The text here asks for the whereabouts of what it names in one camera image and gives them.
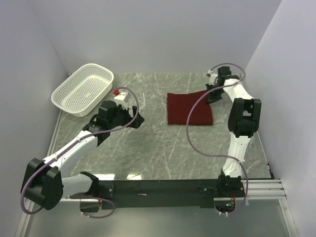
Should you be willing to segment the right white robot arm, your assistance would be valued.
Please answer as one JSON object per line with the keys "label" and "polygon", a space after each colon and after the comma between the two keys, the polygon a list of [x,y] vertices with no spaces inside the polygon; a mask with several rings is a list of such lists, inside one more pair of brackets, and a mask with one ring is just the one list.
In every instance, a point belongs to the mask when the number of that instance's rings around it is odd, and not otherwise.
{"label": "right white robot arm", "polygon": [[261,100],[252,97],[241,82],[241,75],[232,74],[229,66],[222,66],[217,72],[208,70],[210,82],[206,89],[210,91],[207,103],[215,103],[226,93],[232,101],[228,119],[230,145],[228,157],[218,177],[217,193],[228,197],[231,193],[241,191],[242,165],[247,146],[259,128]]}

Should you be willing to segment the dark red t shirt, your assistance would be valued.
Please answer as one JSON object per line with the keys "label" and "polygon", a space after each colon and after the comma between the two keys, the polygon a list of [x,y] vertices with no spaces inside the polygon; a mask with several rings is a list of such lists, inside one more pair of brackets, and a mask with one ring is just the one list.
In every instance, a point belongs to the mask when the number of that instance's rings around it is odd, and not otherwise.
{"label": "dark red t shirt", "polygon": [[[187,117],[195,102],[206,93],[206,90],[189,94],[167,94],[167,123],[168,125],[186,125]],[[203,98],[194,108],[189,125],[213,125],[211,107]]]}

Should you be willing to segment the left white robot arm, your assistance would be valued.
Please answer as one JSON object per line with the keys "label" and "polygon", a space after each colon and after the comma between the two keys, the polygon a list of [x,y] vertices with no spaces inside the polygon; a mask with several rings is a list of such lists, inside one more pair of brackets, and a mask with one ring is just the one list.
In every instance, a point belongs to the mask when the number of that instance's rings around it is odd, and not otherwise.
{"label": "left white robot arm", "polygon": [[139,105],[129,109],[111,100],[102,102],[98,113],[70,143],[42,160],[34,158],[28,163],[21,187],[22,210],[31,214],[24,205],[26,198],[39,205],[40,209],[51,210],[65,196],[82,193],[87,198],[96,197],[100,187],[95,175],[83,171],[63,178],[62,173],[101,145],[112,132],[126,127],[137,129],[143,122]]}

